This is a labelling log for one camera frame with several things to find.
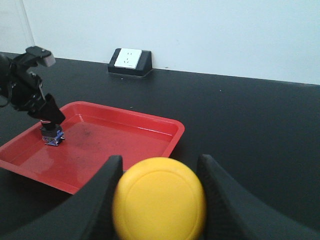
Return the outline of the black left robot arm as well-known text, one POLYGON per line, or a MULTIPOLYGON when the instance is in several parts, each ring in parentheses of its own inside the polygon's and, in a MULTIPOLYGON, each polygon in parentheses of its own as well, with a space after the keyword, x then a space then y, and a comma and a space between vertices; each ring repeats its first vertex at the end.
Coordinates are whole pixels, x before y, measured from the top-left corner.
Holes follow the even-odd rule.
POLYGON ((41 77, 28 71, 39 64, 50 67, 54 63, 55 58, 51 53, 24 53, 13 59, 1 54, 0 96, 6 102, 0 106, 4 108, 11 105, 17 111, 27 112, 34 119, 60 125, 66 117, 59 109, 55 98, 50 93, 44 94, 41 77))

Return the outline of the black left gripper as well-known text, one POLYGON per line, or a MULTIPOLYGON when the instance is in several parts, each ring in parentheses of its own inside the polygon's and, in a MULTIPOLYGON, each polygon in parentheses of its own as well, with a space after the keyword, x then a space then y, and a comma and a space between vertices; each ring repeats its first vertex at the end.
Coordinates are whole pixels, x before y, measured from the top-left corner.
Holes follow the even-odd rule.
POLYGON ((9 61, 9 75, 11 77, 10 103, 17 111, 26 111, 27 114, 38 120, 49 121, 60 125, 65 119, 50 94, 44 96, 42 79, 35 73, 28 71, 31 67, 25 63, 26 53, 9 61))

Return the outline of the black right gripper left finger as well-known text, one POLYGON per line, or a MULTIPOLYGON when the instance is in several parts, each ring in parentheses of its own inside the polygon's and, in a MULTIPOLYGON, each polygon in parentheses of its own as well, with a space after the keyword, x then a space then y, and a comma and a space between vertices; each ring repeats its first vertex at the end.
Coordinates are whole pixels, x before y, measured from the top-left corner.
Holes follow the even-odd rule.
POLYGON ((114 240, 112 203, 123 158, 112 155, 77 193, 3 240, 114 240))

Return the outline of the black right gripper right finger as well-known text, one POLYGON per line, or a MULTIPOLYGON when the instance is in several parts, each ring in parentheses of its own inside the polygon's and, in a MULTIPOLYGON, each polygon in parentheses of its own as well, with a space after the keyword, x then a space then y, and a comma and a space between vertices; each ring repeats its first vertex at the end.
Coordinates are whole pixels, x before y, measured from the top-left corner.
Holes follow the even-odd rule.
POLYGON ((197 160, 207 217, 205 240, 318 240, 319 231, 276 211, 231 177, 208 154, 197 160))

